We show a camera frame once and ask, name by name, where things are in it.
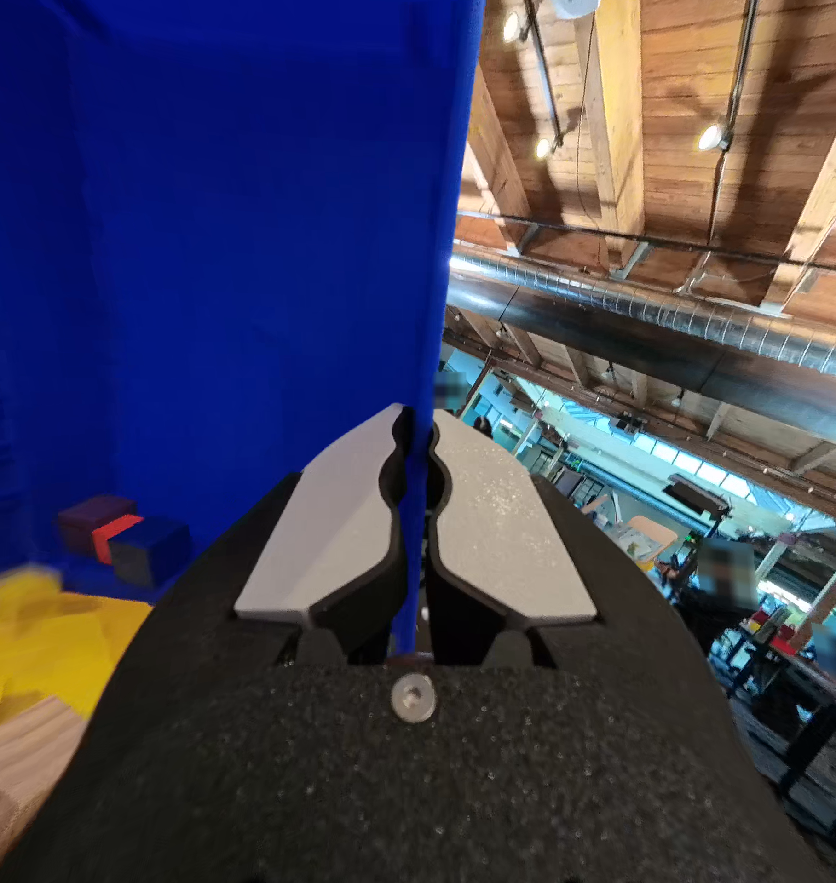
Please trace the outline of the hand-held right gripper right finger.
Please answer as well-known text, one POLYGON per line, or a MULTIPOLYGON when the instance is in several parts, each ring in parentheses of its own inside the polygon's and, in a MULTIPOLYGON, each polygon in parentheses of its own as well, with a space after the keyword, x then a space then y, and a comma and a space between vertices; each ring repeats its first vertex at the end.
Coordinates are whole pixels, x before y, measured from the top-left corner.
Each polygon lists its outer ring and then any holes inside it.
POLYGON ((500 634, 598 617, 530 473, 492 439, 434 412, 426 600, 434 661, 479 666, 500 634))

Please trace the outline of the blue plastic bin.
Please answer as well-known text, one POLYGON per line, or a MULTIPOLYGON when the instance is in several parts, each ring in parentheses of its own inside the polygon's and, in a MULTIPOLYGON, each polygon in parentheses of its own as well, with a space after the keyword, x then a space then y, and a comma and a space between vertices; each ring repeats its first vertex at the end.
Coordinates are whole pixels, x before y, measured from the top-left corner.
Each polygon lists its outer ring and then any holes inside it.
POLYGON ((484 2, 0 2, 0 570, 432 423, 484 2))

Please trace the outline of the pile of wooden coloured cubes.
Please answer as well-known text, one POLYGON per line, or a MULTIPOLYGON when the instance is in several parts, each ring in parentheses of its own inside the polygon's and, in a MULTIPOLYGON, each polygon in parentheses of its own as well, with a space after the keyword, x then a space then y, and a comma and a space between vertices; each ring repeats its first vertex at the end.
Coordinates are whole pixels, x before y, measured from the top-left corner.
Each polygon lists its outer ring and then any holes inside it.
MULTIPOLYGON (((158 592, 191 558, 191 533, 184 523, 141 516, 133 502, 109 495, 63 511, 59 528, 67 550, 87 565, 72 573, 80 587, 99 579, 94 594, 87 595, 131 601, 107 592, 158 592)), ((64 583, 62 571, 53 569, 64 583)), ((0 725, 0 862, 69 766, 89 719, 48 697, 0 725)))

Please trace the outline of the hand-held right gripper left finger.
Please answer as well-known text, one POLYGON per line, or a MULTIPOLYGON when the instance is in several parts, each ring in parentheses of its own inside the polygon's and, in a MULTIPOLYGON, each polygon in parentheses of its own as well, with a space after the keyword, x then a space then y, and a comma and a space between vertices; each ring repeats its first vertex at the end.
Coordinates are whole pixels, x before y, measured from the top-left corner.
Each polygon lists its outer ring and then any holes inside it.
POLYGON ((302 470, 234 604, 239 619, 331 632, 346 656, 383 658, 408 592, 398 510, 410 409, 389 406, 302 470))

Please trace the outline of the yellow plastic bin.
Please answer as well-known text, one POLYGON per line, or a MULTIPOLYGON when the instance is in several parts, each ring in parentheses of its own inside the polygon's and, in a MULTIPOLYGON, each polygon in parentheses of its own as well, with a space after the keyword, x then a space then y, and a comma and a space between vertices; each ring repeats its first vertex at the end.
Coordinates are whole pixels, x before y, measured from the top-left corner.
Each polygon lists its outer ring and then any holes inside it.
POLYGON ((61 574, 0 574, 0 725, 48 697, 88 720, 152 607, 63 589, 61 574))

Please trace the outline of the silver ventilation duct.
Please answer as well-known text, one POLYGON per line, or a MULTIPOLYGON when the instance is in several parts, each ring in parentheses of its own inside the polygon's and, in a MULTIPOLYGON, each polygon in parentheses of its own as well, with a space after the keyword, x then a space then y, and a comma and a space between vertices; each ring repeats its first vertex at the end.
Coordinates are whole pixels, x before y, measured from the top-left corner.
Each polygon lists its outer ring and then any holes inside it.
POLYGON ((569 269, 559 271, 480 249, 457 247, 450 257, 450 270, 458 278, 510 283, 836 378, 836 327, 766 313, 737 302, 599 279, 569 269))

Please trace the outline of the wooden document holder stand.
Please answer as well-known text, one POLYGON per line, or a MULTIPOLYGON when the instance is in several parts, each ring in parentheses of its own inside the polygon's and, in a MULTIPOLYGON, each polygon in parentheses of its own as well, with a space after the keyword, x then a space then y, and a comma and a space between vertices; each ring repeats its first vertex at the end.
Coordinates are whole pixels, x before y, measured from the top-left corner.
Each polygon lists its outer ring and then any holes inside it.
POLYGON ((671 548, 681 534, 658 524, 646 516, 634 516, 626 522, 626 554, 645 573, 655 568, 663 553, 671 548))

